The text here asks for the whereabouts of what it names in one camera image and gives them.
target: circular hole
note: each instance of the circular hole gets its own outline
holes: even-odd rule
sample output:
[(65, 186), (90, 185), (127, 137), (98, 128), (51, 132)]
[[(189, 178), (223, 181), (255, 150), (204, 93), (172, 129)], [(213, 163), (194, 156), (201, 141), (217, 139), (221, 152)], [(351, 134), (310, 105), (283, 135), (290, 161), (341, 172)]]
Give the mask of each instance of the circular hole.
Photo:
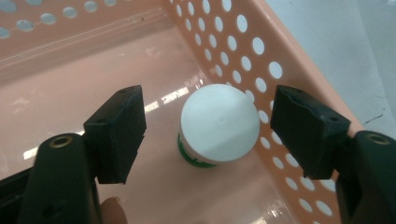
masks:
[(241, 59), (241, 63), (242, 63), (242, 67), (244, 67), (244, 69), (246, 71), (250, 71), (251, 69), (251, 62), (250, 59), (247, 56), (243, 56)]
[(0, 1), (0, 11), (4, 12), (15, 12), (17, 10), (17, 5), (12, 1)]
[(0, 39), (9, 38), (10, 33), (9, 30), (3, 27), (0, 27)]
[(61, 136), (57, 137), (54, 140), (49, 142), (50, 147), (65, 147), (69, 145), (73, 141), (73, 138), (71, 136)]
[(253, 39), (252, 45), (256, 54), (262, 55), (264, 53), (264, 43), (259, 37)]
[(332, 179), (328, 179), (328, 180), (319, 180), (320, 184), (322, 184), (322, 186), (332, 192), (335, 192), (335, 183)]
[(186, 27), (189, 31), (191, 31), (191, 22), (189, 21), (189, 19), (186, 19)]
[(303, 185), (306, 189), (315, 190), (315, 185), (314, 185), (314, 183), (312, 183), (312, 181), (310, 179), (301, 177), (300, 181), (301, 181), (301, 183), (303, 183)]
[(296, 159), (294, 159), (293, 156), (291, 156), (290, 153), (286, 154), (286, 161), (293, 167), (298, 167), (298, 162)]
[(53, 202), (48, 204), (43, 211), (41, 212), (41, 216), (44, 219), (52, 219), (58, 217), (66, 208), (64, 202)]
[(311, 213), (312, 212), (312, 207), (311, 205), (304, 199), (299, 199), (298, 200), (300, 203), (300, 206), (307, 212)]
[(84, 8), (88, 12), (94, 12), (98, 9), (98, 5), (93, 1), (88, 1), (84, 4)]
[(117, 4), (117, 0), (105, 0), (105, 4), (108, 7), (114, 7)]
[(265, 92), (267, 90), (267, 85), (260, 77), (256, 78), (256, 87), (260, 92)]
[(222, 52), (220, 54), (220, 57), (221, 57), (221, 62), (224, 63), (224, 65), (227, 65), (229, 63), (228, 56), (226, 53)]
[(212, 48), (215, 48), (218, 45), (218, 41), (216, 40), (216, 38), (213, 35), (209, 36), (209, 43), (210, 43), (210, 46), (212, 46)]
[(201, 31), (205, 30), (205, 22), (202, 18), (198, 19), (198, 26)]
[(220, 17), (216, 17), (215, 18), (215, 26), (216, 26), (216, 30), (218, 30), (219, 32), (222, 31), (222, 29), (224, 28), (222, 20)]
[(233, 71), (233, 80), (238, 84), (241, 83), (242, 78), (238, 71)]
[(237, 25), (238, 30), (240, 32), (244, 33), (244, 32), (247, 31), (247, 29), (248, 29), (248, 21), (247, 21), (247, 19), (245, 18), (244, 15), (239, 15), (236, 18), (236, 25)]
[(233, 6), (231, 0), (222, 0), (222, 4), (225, 11), (230, 11), (231, 7)]
[(366, 135), (366, 138), (376, 144), (379, 144), (379, 145), (386, 146), (386, 145), (390, 144), (390, 141), (387, 138), (385, 138), (379, 134), (376, 134), (376, 133), (369, 133)]
[(216, 64), (216, 74), (218, 74), (219, 77), (222, 77), (222, 70), (221, 70), (221, 67), (218, 66), (217, 64)]
[(270, 73), (271, 76), (278, 79), (282, 77), (282, 67), (280, 66), (279, 63), (276, 62), (271, 62), (270, 63)]
[(26, 2), (30, 6), (40, 6), (43, 1), (42, 0), (26, 0)]
[(194, 15), (194, 12), (195, 12), (195, 10), (194, 10), (194, 5), (191, 3), (191, 2), (189, 2), (189, 12), (190, 12), (190, 15)]
[(64, 8), (64, 16), (68, 19), (73, 19), (77, 16), (77, 11), (73, 7)]
[(41, 15), (40, 19), (44, 24), (47, 24), (47, 25), (52, 25), (52, 24), (55, 24), (55, 22), (56, 22), (56, 18), (52, 14), (49, 14), (49, 13), (44, 13), (43, 15)]
[(18, 26), (18, 29), (20, 29), (21, 31), (24, 31), (24, 32), (32, 31), (34, 28), (32, 22), (26, 21), (26, 20), (17, 21), (17, 26)]
[(286, 183), (289, 185), (291, 189), (297, 190), (297, 184), (289, 177), (286, 177)]
[(210, 5), (209, 5), (209, 2), (208, 2), (207, 0), (204, 0), (204, 1), (202, 2), (202, 7), (203, 7), (203, 9), (204, 9), (204, 12), (205, 12), (206, 14), (209, 14), (209, 12), (210, 12)]
[(107, 119), (97, 119), (96, 123), (100, 123), (100, 124), (107, 123)]
[(230, 50), (236, 50), (236, 40), (233, 36), (229, 35), (227, 42), (228, 42), (228, 47), (230, 48)]
[(183, 15), (181, 12), (181, 7), (179, 5), (176, 6), (176, 12), (179, 17), (181, 17)]
[(208, 49), (205, 49), (205, 57), (207, 58), (208, 61), (212, 60), (212, 54)]
[(283, 162), (278, 157), (273, 157), (273, 162), (278, 169), (283, 169)]
[(198, 34), (195, 34), (195, 42), (197, 45), (201, 46), (201, 37)]
[(329, 217), (332, 215), (332, 209), (330, 209), (329, 205), (322, 201), (317, 201), (316, 204), (320, 212), (322, 212), (324, 215)]
[(278, 145), (282, 145), (282, 140), (280, 140), (279, 136), (277, 136), (277, 134), (275, 132), (272, 132), (272, 137), (274, 139), (274, 141), (278, 144)]
[(254, 103), (254, 94), (251, 91), (245, 91), (245, 94), (247, 95), (247, 97), (251, 100), (251, 102)]
[(262, 146), (263, 146), (263, 147), (265, 147), (265, 148), (267, 148), (267, 149), (270, 149), (270, 148), (271, 148), (270, 142), (268, 142), (268, 140), (267, 140), (266, 138), (261, 137), (261, 138), (260, 138), (260, 141), (262, 142)]
[(260, 120), (262, 121), (262, 123), (268, 123), (268, 121), (269, 121), (268, 116), (264, 111), (262, 111), (262, 110), (259, 111), (259, 117), (260, 117)]

